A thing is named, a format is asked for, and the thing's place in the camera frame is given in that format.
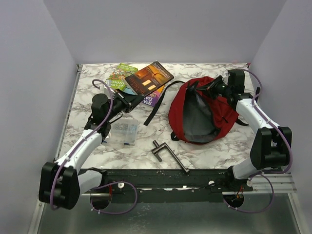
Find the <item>light blue notebook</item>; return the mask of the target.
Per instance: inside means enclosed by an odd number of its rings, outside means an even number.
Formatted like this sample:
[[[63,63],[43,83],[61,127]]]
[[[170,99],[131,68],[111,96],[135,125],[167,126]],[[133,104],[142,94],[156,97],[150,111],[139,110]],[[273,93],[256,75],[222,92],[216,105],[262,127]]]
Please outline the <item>light blue notebook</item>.
[[[127,93],[127,94],[130,94],[130,95],[136,95],[136,93],[132,89],[130,89],[130,88],[125,88],[124,92]]]

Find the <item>purple orange Roald Dahl book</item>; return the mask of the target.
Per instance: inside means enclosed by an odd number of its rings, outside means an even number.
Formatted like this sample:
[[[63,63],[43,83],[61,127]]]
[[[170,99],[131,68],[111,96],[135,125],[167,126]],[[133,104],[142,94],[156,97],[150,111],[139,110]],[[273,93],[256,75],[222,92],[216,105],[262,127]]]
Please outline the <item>purple orange Roald Dahl book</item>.
[[[150,107],[155,107],[156,103],[158,102],[163,89],[164,89],[165,85],[161,86],[160,88],[158,88],[157,90],[155,90],[154,92],[150,93],[148,96],[146,96],[144,98],[144,100],[141,102],[144,105],[150,106]]]

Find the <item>dark brown novel book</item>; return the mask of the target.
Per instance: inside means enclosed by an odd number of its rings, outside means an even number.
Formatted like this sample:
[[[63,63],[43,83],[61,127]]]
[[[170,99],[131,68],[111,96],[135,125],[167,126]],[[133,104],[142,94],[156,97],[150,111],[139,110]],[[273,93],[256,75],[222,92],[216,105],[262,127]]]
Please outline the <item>dark brown novel book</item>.
[[[158,61],[154,61],[148,66],[127,76],[125,82],[137,95],[148,96],[169,81],[174,76]]]

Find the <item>green treehouse book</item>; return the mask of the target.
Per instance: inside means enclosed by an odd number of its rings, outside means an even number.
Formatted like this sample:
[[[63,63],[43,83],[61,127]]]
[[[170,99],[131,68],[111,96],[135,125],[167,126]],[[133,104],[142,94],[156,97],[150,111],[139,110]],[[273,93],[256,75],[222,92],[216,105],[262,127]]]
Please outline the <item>green treehouse book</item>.
[[[128,88],[125,78],[137,71],[138,69],[136,67],[127,65],[125,63],[120,63],[117,68],[109,75],[106,83],[113,90],[119,89],[124,92],[132,92],[132,90]]]

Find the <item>red backpack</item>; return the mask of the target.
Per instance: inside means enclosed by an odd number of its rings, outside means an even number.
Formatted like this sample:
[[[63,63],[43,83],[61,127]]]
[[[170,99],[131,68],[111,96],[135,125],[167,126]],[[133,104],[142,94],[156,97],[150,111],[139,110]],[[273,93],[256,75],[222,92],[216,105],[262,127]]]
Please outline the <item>red backpack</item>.
[[[202,145],[224,137],[235,123],[248,126],[238,118],[239,114],[224,97],[213,99],[197,90],[213,79],[194,78],[182,83],[168,112],[173,141]]]

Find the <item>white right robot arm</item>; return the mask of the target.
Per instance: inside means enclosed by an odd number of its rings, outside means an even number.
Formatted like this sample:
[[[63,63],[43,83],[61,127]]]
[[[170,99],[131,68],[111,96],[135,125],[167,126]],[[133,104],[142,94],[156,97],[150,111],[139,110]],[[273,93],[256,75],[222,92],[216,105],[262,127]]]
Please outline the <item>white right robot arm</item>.
[[[229,70],[229,80],[240,78],[234,84],[225,83],[222,76],[218,76],[197,88],[213,99],[224,97],[227,104],[245,119],[255,133],[250,157],[233,166],[232,175],[224,179],[224,185],[230,191],[241,187],[243,179],[261,173],[286,173],[293,163],[291,129],[278,125],[259,107],[256,102],[259,93],[252,96],[244,91],[243,78],[246,72],[247,69]]]

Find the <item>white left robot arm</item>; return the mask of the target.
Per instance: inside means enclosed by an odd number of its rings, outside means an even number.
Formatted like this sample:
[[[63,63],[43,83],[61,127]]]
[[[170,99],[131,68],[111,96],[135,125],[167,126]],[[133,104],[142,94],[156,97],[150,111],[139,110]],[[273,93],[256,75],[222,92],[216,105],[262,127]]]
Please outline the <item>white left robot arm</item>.
[[[131,112],[143,99],[143,95],[131,95],[120,90],[109,95],[100,93],[93,96],[92,112],[78,142],[64,156],[42,167],[39,200],[48,203],[52,210],[70,210],[81,194],[92,189],[98,193],[104,192],[108,187],[104,170],[91,168],[82,174],[80,170],[108,136],[110,120],[121,112]]]

